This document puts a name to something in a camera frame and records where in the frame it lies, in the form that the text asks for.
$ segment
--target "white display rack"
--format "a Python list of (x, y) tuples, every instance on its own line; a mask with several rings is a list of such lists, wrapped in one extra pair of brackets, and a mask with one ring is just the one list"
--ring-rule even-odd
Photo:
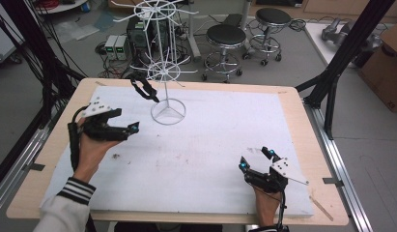
[[(177, 81), (181, 73), (196, 73), (198, 71), (183, 72), (181, 71), (179, 65), (185, 63), (188, 58), (183, 61), (179, 61), (179, 56), (177, 54), (176, 36), (175, 36), (175, 25), (179, 26), (179, 23), (173, 19), (173, 15), (176, 12), (182, 12), (186, 14), (195, 15), (198, 13), (191, 13), (177, 9), (176, 5), (178, 2), (183, 0), (178, 0), (174, 2), (168, 2), (164, 0), (149, 0), (143, 1), (137, 5), (128, 4), (118, 4), (112, 1), (114, 5), (120, 7), (133, 8), (134, 13), (130, 16), (114, 20), (116, 22), (121, 22), (127, 20), (131, 17), (138, 16), (144, 21), (144, 33), (145, 38), (149, 41), (151, 35), (148, 33), (148, 28), (150, 23), (154, 23), (156, 30), (156, 35), (154, 40), (157, 40), (159, 58), (155, 59), (152, 55), (152, 48), (149, 43), (147, 43), (147, 58), (150, 64), (144, 62), (143, 68), (131, 66), (135, 70), (143, 71), (147, 73), (147, 79), (157, 81), (159, 83), (164, 83), (165, 88), (165, 99), (161, 100), (155, 104), (151, 109), (151, 115), (154, 120), (162, 125), (174, 125), (183, 120), (186, 114), (185, 105), (176, 99), (170, 99), (168, 97), (168, 90), (166, 83), (168, 81)], [(168, 25), (168, 46), (163, 47), (165, 43), (162, 42), (161, 32), (159, 29), (159, 22), (167, 21)]]

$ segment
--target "black pole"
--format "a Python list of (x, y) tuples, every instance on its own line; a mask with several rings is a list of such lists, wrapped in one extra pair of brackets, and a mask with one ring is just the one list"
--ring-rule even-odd
[(319, 108), (322, 100), (326, 95), (328, 95), (325, 116), (325, 132), (330, 139), (333, 139), (331, 129), (337, 82), (342, 72), (355, 58), (360, 47), (374, 31), (378, 23), (387, 13), (388, 9), (393, 5), (394, 1), (395, 0), (369, 1), (354, 24), (351, 32), (340, 45), (338, 51), (334, 54), (333, 59), (327, 65), (326, 69), (320, 75), (296, 87), (300, 92), (315, 86), (312, 93), (304, 99), (306, 104), (310, 104), (314, 108)]

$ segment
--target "hand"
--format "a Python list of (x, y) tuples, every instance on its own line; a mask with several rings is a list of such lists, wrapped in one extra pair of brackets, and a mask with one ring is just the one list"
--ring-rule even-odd
[(256, 212), (259, 219), (259, 225), (271, 226), (274, 225), (273, 219), (277, 208), (280, 205), (282, 194), (277, 193), (264, 193), (260, 189), (254, 187), (256, 197)]
[[(78, 121), (80, 127), (85, 119)], [(93, 175), (99, 169), (99, 163), (105, 156), (108, 149), (116, 146), (121, 141), (96, 141), (87, 134), (81, 133), (80, 136), (80, 155), (77, 169), (73, 177), (85, 183), (89, 183)]]

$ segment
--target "striped sleeve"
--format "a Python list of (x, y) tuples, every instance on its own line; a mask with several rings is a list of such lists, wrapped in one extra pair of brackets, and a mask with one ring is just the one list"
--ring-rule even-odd
[(57, 194), (83, 205), (89, 205), (96, 188), (70, 177), (63, 189)]

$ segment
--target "black strap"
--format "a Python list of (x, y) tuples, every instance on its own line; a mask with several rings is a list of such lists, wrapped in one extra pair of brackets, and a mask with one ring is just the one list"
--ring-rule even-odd
[[(148, 82), (146, 79), (146, 75), (141, 72), (133, 72), (130, 75), (126, 77), (126, 79), (131, 80), (131, 84), (134, 87), (135, 91), (141, 97), (143, 97), (146, 100), (153, 100), (154, 102), (159, 102), (159, 99), (156, 97), (156, 90), (151, 86), (151, 84)], [(137, 81), (141, 82), (143, 84), (143, 90), (140, 89), (137, 85)]]
[(339, 187), (345, 186), (345, 184), (343, 183), (343, 181), (337, 180), (337, 179), (335, 179), (335, 178), (323, 178), (323, 180), (324, 180), (324, 183), (325, 183), (326, 185), (332, 184), (332, 185), (336, 185), (338, 188), (339, 188)]

